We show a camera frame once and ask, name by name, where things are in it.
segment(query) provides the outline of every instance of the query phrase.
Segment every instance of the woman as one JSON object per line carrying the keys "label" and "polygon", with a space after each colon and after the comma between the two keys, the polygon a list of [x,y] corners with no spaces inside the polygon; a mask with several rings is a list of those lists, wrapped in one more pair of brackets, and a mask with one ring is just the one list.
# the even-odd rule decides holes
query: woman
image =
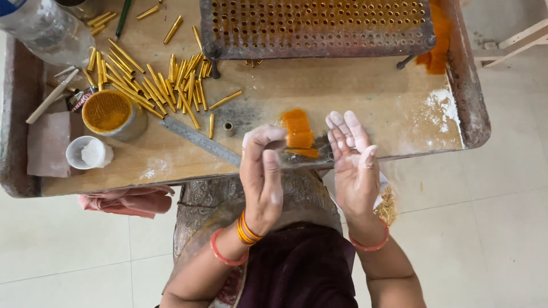
{"label": "woman", "polygon": [[[336,201],[352,242],[342,237],[334,204],[313,173],[280,171],[278,153],[268,147],[287,132],[261,126],[244,137],[241,184],[224,179],[186,188],[183,206],[190,216],[196,208],[214,210],[185,240],[161,308],[357,307],[356,252],[374,307],[425,306],[409,260],[373,214],[380,189],[377,146],[351,111],[332,112],[326,123]],[[234,206],[239,203],[244,212]]]}

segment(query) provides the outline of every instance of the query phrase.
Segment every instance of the hand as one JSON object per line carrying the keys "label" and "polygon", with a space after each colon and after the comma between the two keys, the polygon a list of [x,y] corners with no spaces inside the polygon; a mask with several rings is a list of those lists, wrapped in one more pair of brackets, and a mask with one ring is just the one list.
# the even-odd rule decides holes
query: hand
{"label": "hand", "polygon": [[263,125],[247,133],[242,142],[240,180],[246,195],[246,223],[258,236],[265,236],[282,212],[283,190],[278,152],[265,150],[283,141],[287,130]]}
{"label": "hand", "polygon": [[335,158],[336,200],[347,220],[374,218],[373,205],[380,191],[377,146],[352,111],[333,111],[326,117]]}

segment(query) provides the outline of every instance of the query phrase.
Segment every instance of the white plastic cup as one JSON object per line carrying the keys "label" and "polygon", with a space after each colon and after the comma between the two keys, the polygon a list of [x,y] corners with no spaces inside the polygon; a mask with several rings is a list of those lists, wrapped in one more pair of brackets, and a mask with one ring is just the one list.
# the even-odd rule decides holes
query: white plastic cup
{"label": "white plastic cup", "polygon": [[[94,160],[93,165],[87,164],[82,160],[82,150],[87,146],[92,140],[97,140],[94,142],[97,147],[93,148],[93,151],[96,152],[97,157]],[[103,168],[104,166],[110,164],[114,158],[114,152],[112,148],[104,144],[101,140],[92,137],[92,136],[82,136],[74,139],[67,147],[66,157],[68,163],[76,169],[87,170],[93,168]]]}

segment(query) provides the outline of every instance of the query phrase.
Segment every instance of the woman's right hand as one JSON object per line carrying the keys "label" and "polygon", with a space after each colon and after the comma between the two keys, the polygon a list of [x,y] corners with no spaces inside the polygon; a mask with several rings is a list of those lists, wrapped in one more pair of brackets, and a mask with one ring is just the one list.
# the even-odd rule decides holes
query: woman's right hand
{"label": "woman's right hand", "polygon": [[373,205],[380,191],[377,146],[352,111],[326,117],[335,158],[336,200],[350,224],[376,219]]}

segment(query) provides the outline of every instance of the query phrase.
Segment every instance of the patterned fabric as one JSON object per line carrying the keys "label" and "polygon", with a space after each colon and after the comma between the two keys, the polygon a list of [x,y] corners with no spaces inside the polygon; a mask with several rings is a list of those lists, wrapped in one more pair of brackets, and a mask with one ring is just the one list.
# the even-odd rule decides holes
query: patterned fabric
{"label": "patterned fabric", "polygon": [[[315,172],[283,173],[282,187],[284,192],[282,214],[273,230],[305,221],[331,227],[343,234],[337,207]],[[168,284],[189,258],[209,243],[213,232],[229,226],[242,214],[245,204],[243,187],[238,176],[193,181],[182,186],[173,238],[175,266]],[[243,273],[245,273],[245,265],[235,269],[233,278],[239,277],[239,281],[243,282]],[[235,293],[236,289],[240,292],[244,284],[236,283],[236,285],[239,288],[221,290],[220,294],[223,296],[218,296],[212,305],[235,307],[239,294]]]}

